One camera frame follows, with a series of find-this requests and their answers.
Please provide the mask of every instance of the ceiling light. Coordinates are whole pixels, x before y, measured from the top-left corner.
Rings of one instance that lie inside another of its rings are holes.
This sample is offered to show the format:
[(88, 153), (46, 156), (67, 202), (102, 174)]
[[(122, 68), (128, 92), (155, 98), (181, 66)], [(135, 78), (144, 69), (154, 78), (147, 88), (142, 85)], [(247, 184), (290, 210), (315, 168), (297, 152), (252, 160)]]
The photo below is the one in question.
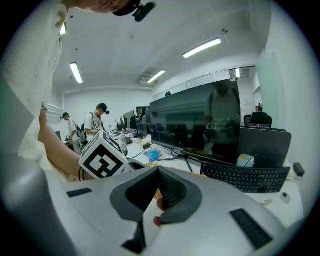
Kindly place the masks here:
[(216, 45), (219, 45), (219, 44), (221, 44), (221, 39), (220, 38), (213, 39), (213, 40), (211, 40), (209, 42), (206, 42), (206, 43), (204, 43), (204, 44), (202, 44), (202, 45), (200, 45), (200, 46), (198, 46), (198, 47), (186, 52), (183, 55), (183, 57), (185, 57), (187, 59), (187, 58), (191, 57), (192, 55), (195, 55), (195, 54), (197, 54), (197, 53), (199, 53), (199, 52), (201, 52), (201, 51), (203, 51), (205, 49), (208, 49), (208, 48), (210, 48), (212, 46), (216, 46)]
[(66, 28), (66, 23), (63, 23), (62, 28), (60, 30), (60, 36), (64, 35), (67, 33), (67, 28)]
[(83, 84), (84, 82), (81, 79), (77, 63), (76, 62), (70, 63), (70, 68), (78, 84)]
[(166, 73), (165, 70), (161, 70), (158, 74), (156, 74), (154, 77), (152, 77), (149, 81), (148, 84), (152, 83), (154, 80), (156, 80), (158, 77), (160, 77), (162, 74)]

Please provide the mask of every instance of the white desk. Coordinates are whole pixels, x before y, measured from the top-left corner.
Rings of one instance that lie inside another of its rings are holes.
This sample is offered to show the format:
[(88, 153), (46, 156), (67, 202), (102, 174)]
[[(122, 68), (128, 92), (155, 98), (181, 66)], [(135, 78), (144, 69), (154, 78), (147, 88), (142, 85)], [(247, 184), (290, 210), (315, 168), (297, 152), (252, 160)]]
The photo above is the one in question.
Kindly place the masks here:
[[(142, 145), (137, 144), (139, 142), (139, 139), (132, 139), (133, 143), (127, 146), (128, 149), (128, 158), (133, 158), (137, 156), (139, 153), (143, 151)], [(172, 158), (171, 152), (168, 149), (165, 149), (162, 146), (158, 146), (156, 144), (151, 145), (150, 148), (148, 148), (145, 152), (157, 149), (160, 150), (163, 154), (161, 159), (167, 159)], [(134, 158), (135, 160), (141, 162), (142, 164), (147, 164), (149, 162), (148, 158), (141, 153), (139, 156)], [(199, 162), (189, 160), (188, 162), (193, 170), (194, 173), (199, 174), (201, 169), (201, 164)], [(173, 167), (177, 169), (181, 169), (184, 171), (189, 171), (188, 165), (184, 159), (177, 159), (177, 160), (170, 160), (170, 161), (155, 161), (153, 162), (155, 164), (162, 165), (164, 167)], [(286, 161), (284, 163), (285, 166), (290, 166), (289, 163)], [(292, 168), (289, 172), (288, 179), (294, 179), (296, 178), (295, 173), (293, 172)], [(286, 181), (278, 193), (246, 193), (246, 195), (250, 198), (252, 198), (254, 201), (261, 204), (261, 198), (262, 197), (270, 197), (272, 199), (272, 203), (264, 206), (266, 209), (268, 209), (271, 213), (273, 213), (281, 222), (282, 224), (288, 228), (294, 223), (303, 220), (304, 218), (304, 210), (303, 210), (303, 204), (302, 199), (300, 196), (300, 192), (297, 186), (297, 182), (299, 181)], [(281, 200), (281, 194), (286, 192), (291, 200), (288, 204), (284, 203)], [(149, 225), (149, 223), (153, 221), (153, 218), (155, 216), (160, 216), (161, 211), (157, 208), (156, 200), (153, 200), (147, 209), (147, 211), (144, 214), (144, 222), (148, 223), (148, 229), (145, 229), (145, 235), (146, 235), (146, 242), (147, 244), (152, 241), (152, 239), (156, 236), (156, 233), (158, 232), (158, 227), (155, 225)]]

